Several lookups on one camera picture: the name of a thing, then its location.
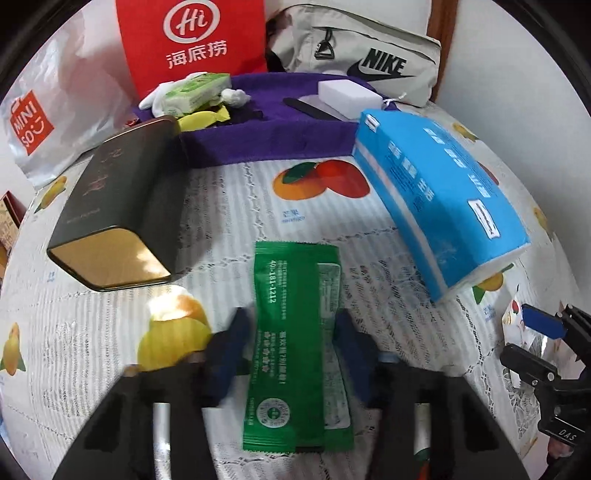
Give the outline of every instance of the white sponge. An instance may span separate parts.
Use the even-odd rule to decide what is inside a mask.
[[[361,117],[366,108],[382,109],[382,97],[351,80],[318,82],[318,97],[351,120]]]

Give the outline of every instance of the hi logo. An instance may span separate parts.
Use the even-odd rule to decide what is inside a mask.
[[[364,59],[350,66],[347,75],[360,78],[366,82],[414,77],[414,75],[402,74],[406,62],[401,57],[371,48]]]
[[[211,35],[220,23],[220,10],[210,0],[185,0],[164,17],[164,34],[176,43],[195,43]]]

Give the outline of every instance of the green snack package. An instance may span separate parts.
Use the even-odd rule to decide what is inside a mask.
[[[243,448],[353,448],[349,405],[332,345],[339,252],[331,245],[257,242],[258,324]]]

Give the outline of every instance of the nike waist bag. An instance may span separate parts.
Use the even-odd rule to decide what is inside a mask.
[[[530,244],[499,187],[432,120],[366,110],[353,156],[396,223],[433,301],[506,270]]]
[[[277,18],[269,46],[288,72],[349,75],[397,101],[422,107],[437,81],[437,40],[314,5]]]

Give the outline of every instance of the purple fabric box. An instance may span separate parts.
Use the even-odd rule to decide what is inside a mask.
[[[184,132],[191,166],[351,155],[357,123],[316,120],[283,103],[286,97],[317,94],[322,80],[342,78],[374,90],[353,77],[318,73],[249,73],[233,77],[232,87],[251,95],[247,106],[262,111],[264,119]],[[395,109],[394,103],[389,109]],[[141,121],[152,118],[149,110],[135,109],[135,113]]]

